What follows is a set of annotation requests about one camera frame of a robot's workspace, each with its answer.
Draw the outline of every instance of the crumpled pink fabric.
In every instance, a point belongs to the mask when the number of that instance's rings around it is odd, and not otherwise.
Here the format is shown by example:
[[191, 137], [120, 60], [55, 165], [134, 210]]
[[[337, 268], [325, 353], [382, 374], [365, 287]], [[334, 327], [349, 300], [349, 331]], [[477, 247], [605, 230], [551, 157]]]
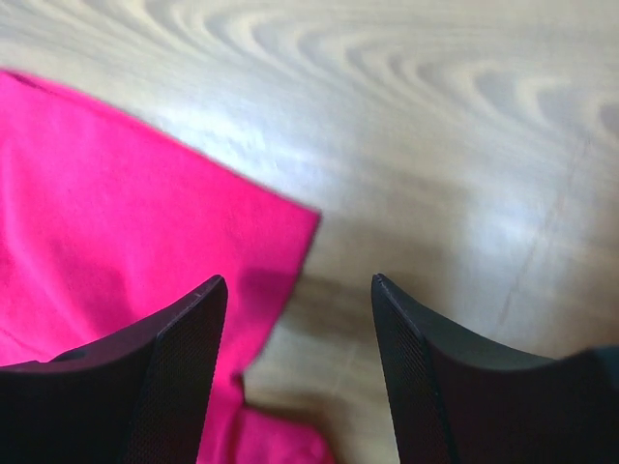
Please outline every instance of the crumpled pink fabric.
[[241, 374], [318, 214], [73, 90], [0, 72], [0, 364], [48, 361], [214, 274], [229, 303], [198, 462], [330, 464], [310, 427], [244, 406]]

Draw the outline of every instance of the dark object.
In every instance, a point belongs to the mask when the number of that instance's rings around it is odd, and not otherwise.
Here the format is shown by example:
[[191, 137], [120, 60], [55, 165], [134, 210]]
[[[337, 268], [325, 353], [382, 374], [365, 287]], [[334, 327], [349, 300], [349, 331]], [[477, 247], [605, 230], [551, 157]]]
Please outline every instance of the dark object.
[[619, 462], [619, 347], [560, 361], [523, 353], [383, 275], [372, 306], [403, 464]]
[[227, 290], [175, 304], [51, 362], [0, 368], [0, 462], [195, 463]]

